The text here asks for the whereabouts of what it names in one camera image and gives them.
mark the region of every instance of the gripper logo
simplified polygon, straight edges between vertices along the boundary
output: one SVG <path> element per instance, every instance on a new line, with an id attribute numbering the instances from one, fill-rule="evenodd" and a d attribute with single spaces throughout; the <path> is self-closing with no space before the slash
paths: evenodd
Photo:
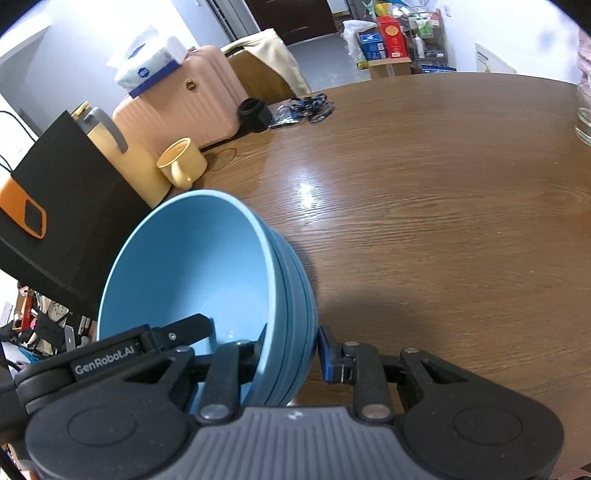
<path id="1" fill-rule="evenodd" d="M 107 355 L 95 358 L 93 361 L 86 364 L 78 364 L 74 367 L 74 371 L 78 375 L 87 374 L 97 368 L 106 367 L 107 365 L 124 359 L 128 355 L 135 355 L 136 351 L 133 345 L 126 346 L 125 349 L 119 349 L 114 353 L 108 353 Z"/>

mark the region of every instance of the black cup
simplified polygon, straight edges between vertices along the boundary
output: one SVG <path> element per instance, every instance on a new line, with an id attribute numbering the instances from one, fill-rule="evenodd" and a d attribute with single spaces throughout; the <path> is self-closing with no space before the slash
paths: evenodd
<path id="1" fill-rule="evenodd" d="M 238 107 L 240 123 L 256 134 L 264 132 L 273 121 L 273 114 L 267 104 L 258 98 L 247 98 Z"/>

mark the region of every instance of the blue box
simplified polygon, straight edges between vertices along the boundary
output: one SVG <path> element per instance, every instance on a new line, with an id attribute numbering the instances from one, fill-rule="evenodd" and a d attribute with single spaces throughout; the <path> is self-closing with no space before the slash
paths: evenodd
<path id="1" fill-rule="evenodd" d="M 382 35 L 379 32 L 360 33 L 359 45 L 366 60 L 379 60 L 388 57 Z"/>

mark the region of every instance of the wooden table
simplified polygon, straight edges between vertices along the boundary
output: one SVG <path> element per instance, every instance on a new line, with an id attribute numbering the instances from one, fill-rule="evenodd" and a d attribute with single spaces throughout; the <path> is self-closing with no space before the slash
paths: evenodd
<path id="1" fill-rule="evenodd" d="M 295 246 L 341 341 L 417 346 L 552 408 L 561 474 L 591 461 L 591 148 L 575 92 L 470 73 L 340 87 L 320 124 L 214 149 L 236 157 L 200 186 Z M 298 404 L 349 401 L 315 361 Z"/>

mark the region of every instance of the yellow mug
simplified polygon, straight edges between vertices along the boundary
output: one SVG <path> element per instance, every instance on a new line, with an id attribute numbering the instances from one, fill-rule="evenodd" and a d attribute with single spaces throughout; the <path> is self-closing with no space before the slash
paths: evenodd
<path id="1" fill-rule="evenodd" d="M 175 187 L 188 190 L 205 172 L 207 160 L 190 138 L 182 138 L 164 151 L 156 166 Z"/>

